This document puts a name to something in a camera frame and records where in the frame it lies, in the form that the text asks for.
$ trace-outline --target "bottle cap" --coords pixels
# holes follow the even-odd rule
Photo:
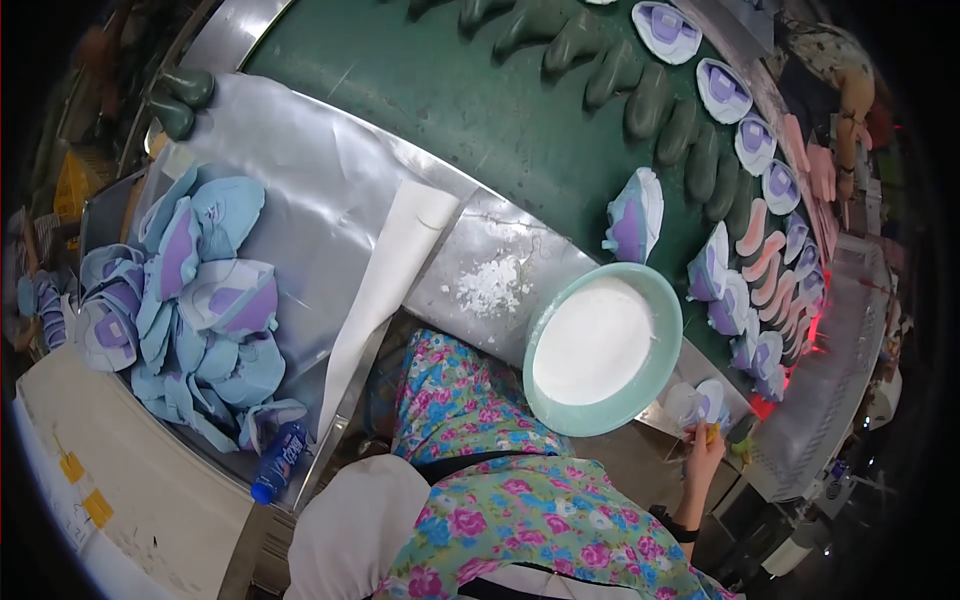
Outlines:
[[[269,506],[274,499],[274,491],[270,486],[256,482],[250,487],[250,496],[257,504]]]

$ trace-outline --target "spilled white powder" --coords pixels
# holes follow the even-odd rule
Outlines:
[[[457,300],[460,309],[480,314],[516,312],[520,300],[515,291],[520,261],[515,256],[492,260],[466,273],[457,282]]]
[[[615,277],[599,277],[557,308],[540,336],[533,376],[561,404],[615,394],[643,366],[653,339],[650,304]]]

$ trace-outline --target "plastic bottle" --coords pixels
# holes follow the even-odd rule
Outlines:
[[[259,504],[269,505],[274,496],[290,484],[297,459],[306,448],[307,430],[298,420],[283,423],[270,445],[260,456],[260,465],[250,488],[250,496]]]

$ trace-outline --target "bowl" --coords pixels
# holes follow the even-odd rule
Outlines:
[[[574,292],[600,277],[620,279],[647,301],[653,315],[650,351],[633,378],[617,392],[591,404],[563,404],[549,397],[534,380],[534,355],[547,322],[560,305]],[[660,273],[632,262],[605,265],[581,276],[553,298],[545,299],[534,311],[527,327],[523,392],[534,416],[557,433],[578,438],[601,435],[632,420],[656,399],[677,364],[682,340],[680,301]]]

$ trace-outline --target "striped shirt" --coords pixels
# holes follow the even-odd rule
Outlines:
[[[26,207],[14,212],[7,222],[6,246],[3,250],[3,333],[13,341],[20,326],[19,311],[16,307],[16,283],[29,271],[27,245],[23,238],[23,224],[27,217]],[[60,226],[60,217],[56,213],[34,219],[34,239],[36,240],[36,259],[46,262],[54,244],[54,229]]]

